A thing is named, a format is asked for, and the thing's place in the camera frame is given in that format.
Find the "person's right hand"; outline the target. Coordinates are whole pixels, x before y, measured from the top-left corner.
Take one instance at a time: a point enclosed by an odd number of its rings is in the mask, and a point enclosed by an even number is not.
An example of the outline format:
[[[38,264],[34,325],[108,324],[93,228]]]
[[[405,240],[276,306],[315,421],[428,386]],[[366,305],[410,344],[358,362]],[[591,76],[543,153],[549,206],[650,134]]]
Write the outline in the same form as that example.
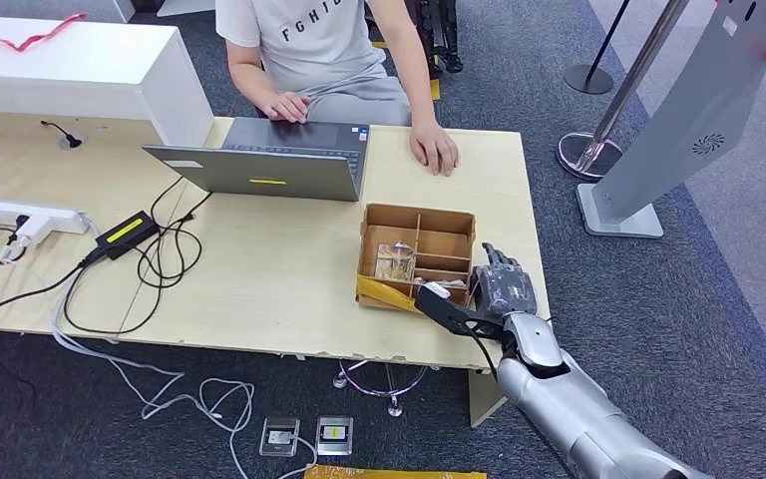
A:
[[[303,124],[307,120],[311,98],[293,92],[277,94],[264,109],[264,114],[272,121],[285,121]]]

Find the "person's left hand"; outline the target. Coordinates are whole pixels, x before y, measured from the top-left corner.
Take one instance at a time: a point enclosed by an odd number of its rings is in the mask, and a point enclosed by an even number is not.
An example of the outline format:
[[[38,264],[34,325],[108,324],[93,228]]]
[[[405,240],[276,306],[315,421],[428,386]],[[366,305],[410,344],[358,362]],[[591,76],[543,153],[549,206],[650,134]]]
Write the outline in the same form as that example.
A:
[[[449,177],[459,165],[457,145],[435,120],[413,125],[409,145],[415,159],[436,176]]]

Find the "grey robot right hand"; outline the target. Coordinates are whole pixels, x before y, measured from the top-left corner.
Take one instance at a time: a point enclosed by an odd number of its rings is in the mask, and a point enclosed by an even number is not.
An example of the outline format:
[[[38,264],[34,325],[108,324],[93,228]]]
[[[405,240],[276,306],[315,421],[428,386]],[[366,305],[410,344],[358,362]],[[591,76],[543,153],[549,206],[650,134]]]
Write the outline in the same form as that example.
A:
[[[483,242],[488,263],[473,267],[472,299],[481,317],[501,318],[511,312],[536,314],[538,303],[530,276],[519,262],[490,242]]]

